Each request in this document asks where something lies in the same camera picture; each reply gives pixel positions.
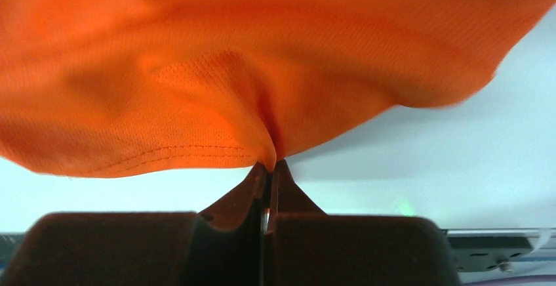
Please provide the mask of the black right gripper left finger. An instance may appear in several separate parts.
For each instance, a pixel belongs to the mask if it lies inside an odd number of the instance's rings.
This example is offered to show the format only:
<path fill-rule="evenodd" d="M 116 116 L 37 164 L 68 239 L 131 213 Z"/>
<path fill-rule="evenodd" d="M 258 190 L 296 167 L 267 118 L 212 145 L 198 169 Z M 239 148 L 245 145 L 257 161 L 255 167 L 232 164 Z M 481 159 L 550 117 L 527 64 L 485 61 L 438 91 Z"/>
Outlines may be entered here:
<path fill-rule="evenodd" d="M 51 213 L 27 232 L 2 285 L 259 285 L 268 173 L 200 213 Z"/>

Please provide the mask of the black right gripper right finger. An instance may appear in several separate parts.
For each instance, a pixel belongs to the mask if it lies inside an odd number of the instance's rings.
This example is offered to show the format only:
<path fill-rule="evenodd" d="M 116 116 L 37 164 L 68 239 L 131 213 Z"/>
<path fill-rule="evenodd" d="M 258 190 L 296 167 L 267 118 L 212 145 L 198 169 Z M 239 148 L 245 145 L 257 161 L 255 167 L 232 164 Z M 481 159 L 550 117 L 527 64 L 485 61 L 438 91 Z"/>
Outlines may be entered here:
<path fill-rule="evenodd" d="M 445 234 L 415 216 L 331 215 L 295 183 L 271 176 L 265 285 L 459 285 Z"/>

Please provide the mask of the orange t shirt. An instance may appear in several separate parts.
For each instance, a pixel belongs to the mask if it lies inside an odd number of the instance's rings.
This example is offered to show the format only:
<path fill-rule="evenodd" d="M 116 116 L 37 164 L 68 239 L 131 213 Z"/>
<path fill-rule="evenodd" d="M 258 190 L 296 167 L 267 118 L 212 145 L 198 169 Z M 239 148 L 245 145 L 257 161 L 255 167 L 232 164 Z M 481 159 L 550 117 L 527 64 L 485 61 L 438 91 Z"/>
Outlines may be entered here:
<path fill-rule="evenodd" d="M 457 104 L 555 0 L 1 0 L 1 156 L 111 178 L 276 162 Z"/>

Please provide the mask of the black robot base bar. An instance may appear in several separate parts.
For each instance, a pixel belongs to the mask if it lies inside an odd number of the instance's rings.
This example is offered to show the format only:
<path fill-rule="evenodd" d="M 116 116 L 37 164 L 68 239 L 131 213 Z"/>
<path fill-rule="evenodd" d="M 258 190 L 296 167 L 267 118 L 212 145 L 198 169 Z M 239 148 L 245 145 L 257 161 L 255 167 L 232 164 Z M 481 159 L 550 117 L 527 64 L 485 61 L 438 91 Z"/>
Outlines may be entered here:
<path fill-rule="evenodd" d="M 513 271 L 513 262 L 534 250 L 529 238 L 520 233 L 445 231 L 460 273 Z"/>

